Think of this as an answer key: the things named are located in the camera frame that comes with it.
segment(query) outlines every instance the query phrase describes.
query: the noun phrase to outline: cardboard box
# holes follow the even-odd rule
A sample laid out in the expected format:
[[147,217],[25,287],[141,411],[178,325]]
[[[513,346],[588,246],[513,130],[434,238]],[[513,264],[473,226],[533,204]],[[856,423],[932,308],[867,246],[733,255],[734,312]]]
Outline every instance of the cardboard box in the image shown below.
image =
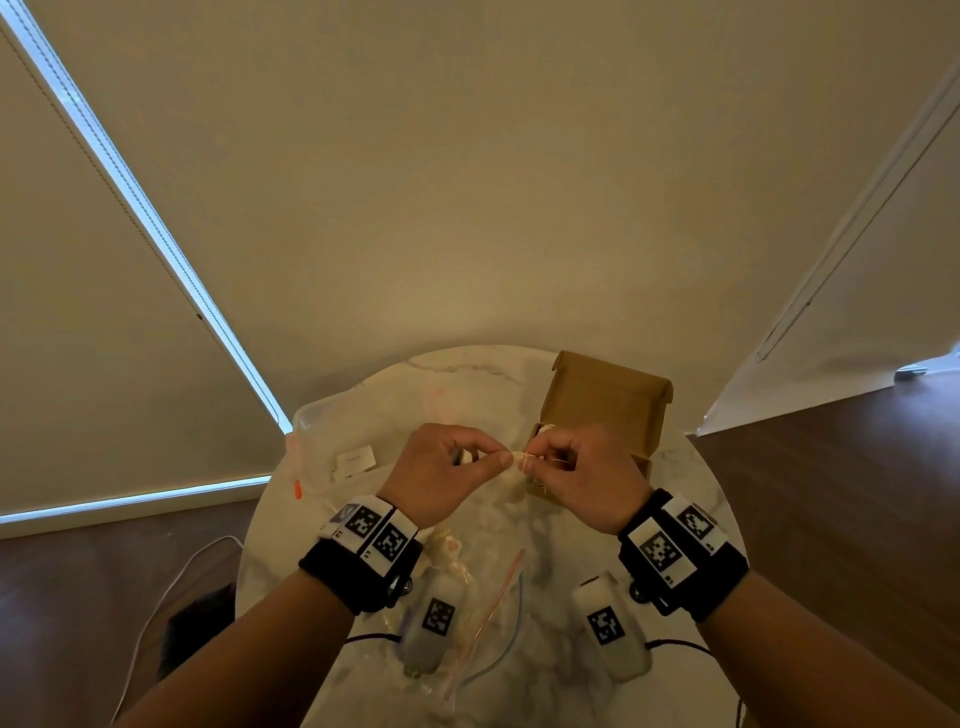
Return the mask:
[[[560,352],[553,370],[556,374],[531,436],[544,425],[609,425],[649,479],[650,457],[660,444],[666,405],[673,401],[670,380],[574,352]],[[556,502],[532,481],[529,491]]]

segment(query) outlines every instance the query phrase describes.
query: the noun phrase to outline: round table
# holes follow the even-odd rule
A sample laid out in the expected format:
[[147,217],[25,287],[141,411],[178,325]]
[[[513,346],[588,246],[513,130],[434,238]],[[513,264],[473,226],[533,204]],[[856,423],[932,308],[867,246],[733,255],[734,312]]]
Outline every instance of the round table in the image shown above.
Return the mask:
[[[337,453],[372,445],[378,466],[393,463],[410,432],[424,422],[480,427],[508,448],[522,449],[538,419],[555,358],[553,352],[506,346],[416,356],[314,405],[310,435],[331,462]],[[723,491],[682,434],[665,430],[652,464],[655,487],[700,504],[743,549]],[[375,488],[387,470],[361,476],[366,485],[357,487]],[[348,486],[323,490],[305,484],[302,498],[296,499],[294,477],[293,463],[285,456],[257,505],[240,563],[238,617],[294,571],[321,526],[353,495]],[[610,682],[572,610],[570,594],[602,570],[629,584],[616,558],[616,539],[540,498],[500,500],[496,482],[471,495],[447,525],[463,542],[461,560],[473,573],[477,604],[499,587],[504,565],[518,548],[526,548],[522,618],[506,659],[462,687],[451,713],[438,697],[436,680],[402,675],[390,643],[347,644],[304,725],[729,728],[736,694],[710,657],[695,650],[660,647],[650,673],[622,685]],[[474,654],[477,668],[492,662],[514,631],[515,591],[516,586],[484,633]],[[626,602],[647,640],[703,643],[686,613],[665,618],[651,605]],[[354,634],[396,629],[402,609],[401,599],[394,610],[362,616]]]

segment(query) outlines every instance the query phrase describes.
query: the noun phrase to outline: white device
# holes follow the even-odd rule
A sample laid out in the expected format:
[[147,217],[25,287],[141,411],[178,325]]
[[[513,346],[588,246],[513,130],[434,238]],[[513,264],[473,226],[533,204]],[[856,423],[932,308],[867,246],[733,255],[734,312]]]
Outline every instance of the white device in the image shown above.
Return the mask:
[[467,593],[463,581],[444,571],[432,571],[400,623],[396,656],[412,677],[429,675],[440,666]]
[[625,683],[647,674],[653,667],[653,655],[644,646],[643,630],[616,586],[612,574],[604,571],[573,591],[573,603],[600,650],[607,673],[614,682]]

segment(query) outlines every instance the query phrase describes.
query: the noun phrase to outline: wristband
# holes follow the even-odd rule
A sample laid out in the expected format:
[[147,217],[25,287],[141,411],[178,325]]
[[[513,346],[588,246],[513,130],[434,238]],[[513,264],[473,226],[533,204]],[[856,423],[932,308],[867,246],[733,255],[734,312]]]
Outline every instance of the wristband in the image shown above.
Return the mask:
[[360,496],[320,531],[300,568],[324,582],[354,615],[392,607],[423,546],[417,527],[386,500]]
[[620,561],[664,616],[686,609],[702,622],[750,567],[717,521],[686,498],[657,489],[618,534]]

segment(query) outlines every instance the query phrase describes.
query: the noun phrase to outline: white cable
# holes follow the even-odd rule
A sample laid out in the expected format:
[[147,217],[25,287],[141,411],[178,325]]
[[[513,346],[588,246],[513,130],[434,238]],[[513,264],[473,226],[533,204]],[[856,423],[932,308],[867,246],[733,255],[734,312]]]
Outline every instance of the white cable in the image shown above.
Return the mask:
[[110,725],[116,722],[117,717],[120,715],[120,709],[123,707],[123,701],[127,699],[127,691],[130,689],[130,681],[133,678],[133,666],[136,664],[136,655],[140,651],[140,643],[143,642],[143,635],[147,632],[147,627],[150,626],[150,622],[156,617],[156,613],[160,611],[160,607],[163,606],[163,602],[166,600],[167,595],[170,591],[177,586],[177,582],[180,581],[180,578],[186,573],[186,570],[193,563],[193,560],[200,556],[204,551],[206,551],[211,546],[219,544],[221,541],[234,541],[241,550],[243,549],[243,542],[240,541],[236,536],[221,536],[219,539],[214,539],[209,544],[203,548],[197,550],[193,556],[186,560],[186,564],[183,565],[183,568],[180,570],[180,573],[170,582],[170,586],[166,588],[163,592],[163,596],[160,598],[160,601],[156,603],[153,612],[150,613],[150,616],[147,617],[146,623],[143,625],[143,629],[140,630],[140,634],[136,636],[136,644],[133,646],[133,656],[130,658],[130,668],[127,670],[127,680],[123,684],[123,692],[120,694],[120,702],[117,703],[117,709],[113,711],[113,717],[110,719]]

